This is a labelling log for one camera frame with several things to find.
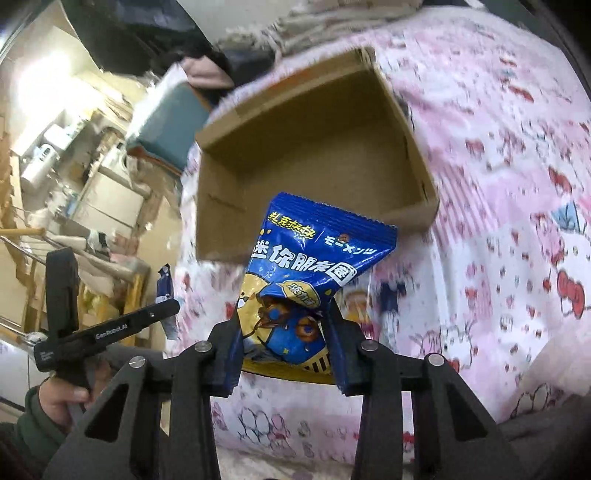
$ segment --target blanket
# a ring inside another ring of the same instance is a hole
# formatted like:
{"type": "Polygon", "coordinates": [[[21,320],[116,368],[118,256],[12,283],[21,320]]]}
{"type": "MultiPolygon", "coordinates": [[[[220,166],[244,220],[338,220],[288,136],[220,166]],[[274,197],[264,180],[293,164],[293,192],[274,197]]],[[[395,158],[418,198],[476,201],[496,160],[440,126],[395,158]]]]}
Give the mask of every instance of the blanket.
{"type": "MultiPolygon", "coordinates": [[[[525,388],[523,375],[557,332],[591,318],[591,105],[573,69],[560,50],[493,15],[426,8],[282,60],[236,89],[212,119],[356,46],[375,48],[408,104],[441,206],[428,232],[401,238],[347,286],[343,308],[361,312],[366,335],[395,352],[444,355],[497,421],[552,408],[563,390],[543,381],[525,388]]],[[[167,342],[168,355],[230,318],[243,274],[195,259],[198,145],[189,157],[174,279],[180,337],[167,342]]],[[[329,385],[243,374],[233,396],[212,399],[216,441],[281,459],[351,463],[361,404],[329,385]]],[[[410,460],[408,397],[404,405],[410,460]]]]}

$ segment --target cloth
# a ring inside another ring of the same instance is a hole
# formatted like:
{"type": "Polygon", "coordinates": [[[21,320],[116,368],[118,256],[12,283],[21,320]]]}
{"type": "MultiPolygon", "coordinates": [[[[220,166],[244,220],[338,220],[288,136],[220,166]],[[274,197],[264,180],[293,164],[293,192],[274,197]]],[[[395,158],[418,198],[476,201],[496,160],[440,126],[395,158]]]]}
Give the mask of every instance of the cloth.
{"type": "Polygon", "coordinates": [[[195,88],[233,88],[234,82],[220,67],[206,56],[200,59],[186,57],[181,67],[187,74],[187,80],[195,88]]]}
{"type": "MultiPolygon", "coordinates": [[[[400,354],[442,353],[496,421],[560,404],[561,389],[524,388],[521,379],[548,340],[584,321],[591,304],[584,295],[591,108],[573,69],[560,50],[493,15],[424,8],[284,59],[232,92],[211,120],[296,70],[365,45],[408,104],[441,205],[428,232],[402,238],[349,286],[358,291],[351,310],[371,306],[360,309],[366,334],[400,354]],[[576,218],[566,208],[573,202],[576,218]]],[[[180,338],[167,342],[168,355],[230,317],[243,274],[195,259],[198,145],[189,156],[174,279],[180,338]]],[[[403,400],[410,459],[411,406],[403,400]]],[[[233,396],[212,399],[216,440],[279,458],[350,463],[361,404],[336,387],[245,374],[233,396]]]]}
{"type": "Polygon", "coordinates": [[[38,391],[39,387],[34,387],[27,392],[25,413],[15,424],[0,424],[0,432],[14,447],[13,458],[22,458],[32,478],[41,476],[40,472],[66,438],[41,409],[38,391]]]}
{"type": "Polygon", "coordinates": [[[200,58],[211,44],[176,0],[64,0],[64,12],[101,70],[162,75],[182,56],[200,58]]]}
{"type": "Polygon", "coordinates": [[[591,397],[572,395],[559,408],[502,423],[503,437],[519,456],[527,478],[587,478],[591,459],[591,397]]]}
{"type": "Polygon", "coordinates": [[[229,30],[218,48],[270,48],[275,61],[353,32],[376,28],[415,13],[423,0],[307,0],[265,27],[229,30]]]}

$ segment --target cardboard box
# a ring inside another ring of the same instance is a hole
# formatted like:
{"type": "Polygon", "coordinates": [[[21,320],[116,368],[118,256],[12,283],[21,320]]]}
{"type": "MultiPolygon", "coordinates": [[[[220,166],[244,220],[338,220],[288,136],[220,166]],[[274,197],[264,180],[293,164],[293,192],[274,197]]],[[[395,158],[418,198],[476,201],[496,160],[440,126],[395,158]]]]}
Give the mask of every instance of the cardboard box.
{"type": "Polygon", "coordinates": [[[374,51],[351,50],[273,85],[196,135],[197,258],[250,256],[270,200],[289,192],[424,231],[435,186],[374,51]]]}

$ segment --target snack bag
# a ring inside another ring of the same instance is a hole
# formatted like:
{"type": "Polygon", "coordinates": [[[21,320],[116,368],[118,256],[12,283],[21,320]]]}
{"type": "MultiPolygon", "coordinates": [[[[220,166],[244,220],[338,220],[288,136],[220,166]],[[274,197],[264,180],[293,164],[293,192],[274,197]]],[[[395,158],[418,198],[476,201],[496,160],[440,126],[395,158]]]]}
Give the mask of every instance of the snack bag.
{"type": "Polygon", "coordinates": [[[319,320],[335,293],[388,255],[396,238],[396,227],[288,193],[277,195],[238,299],[247,359],[243,369],[330,382],[319,320]]]}
{"type": "MultiPolygon", "coordinates": [[[[174,298],[173,278],[170,275],[170,265],[168,264],[158,270],[158,273],[160,274],[160,278],[156,281],[156,303],[161,303],[174,298]]],[[[160,320],[160,323],[168,340],[178,339],[175,315],[160,320]]]]}

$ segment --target human hand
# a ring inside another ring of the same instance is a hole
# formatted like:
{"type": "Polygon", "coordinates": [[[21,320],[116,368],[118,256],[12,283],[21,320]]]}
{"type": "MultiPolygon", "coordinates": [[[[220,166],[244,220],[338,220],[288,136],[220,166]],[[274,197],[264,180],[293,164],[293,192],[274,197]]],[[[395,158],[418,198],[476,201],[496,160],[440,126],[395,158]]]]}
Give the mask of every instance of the human hand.
{"type": "Polygon", "coordinates": [[[39,403],[45,414],[64,432],[70,433],[72,417],[68,403],[84,404],[88,408],[113,378],[111,366],[104,360],[95,370],[95,384],[91,392],[57,377],[51,377],[39,387],[39,403]]]}

